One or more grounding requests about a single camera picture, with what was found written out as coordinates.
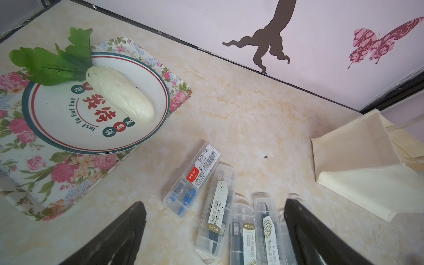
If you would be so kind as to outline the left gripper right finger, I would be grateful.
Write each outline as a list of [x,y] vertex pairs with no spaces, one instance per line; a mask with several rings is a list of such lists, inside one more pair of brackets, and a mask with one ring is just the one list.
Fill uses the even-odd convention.
[[284,219],[299,265],[370,265],[310,210],[295,199],[287,199]]

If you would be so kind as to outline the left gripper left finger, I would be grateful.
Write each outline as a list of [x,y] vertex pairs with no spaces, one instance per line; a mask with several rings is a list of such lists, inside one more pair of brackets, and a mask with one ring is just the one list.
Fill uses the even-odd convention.
[[146,226],[146,210],[135,202],[63,265],[133,265]]

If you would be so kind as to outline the compass case with red label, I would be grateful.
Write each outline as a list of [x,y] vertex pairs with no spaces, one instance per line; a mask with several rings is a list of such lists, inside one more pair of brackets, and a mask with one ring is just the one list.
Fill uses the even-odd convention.
[[185,218],[214,173],[221,153],[206,142],[163,199],[163,206],[179,218]]

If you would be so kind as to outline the cream canvas tote bag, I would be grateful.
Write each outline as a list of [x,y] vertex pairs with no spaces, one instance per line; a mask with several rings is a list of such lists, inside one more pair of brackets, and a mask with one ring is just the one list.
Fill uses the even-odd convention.
[[405,129],[371,112],[312,139],[315,180],[390,222],[424,211],[424,145]]

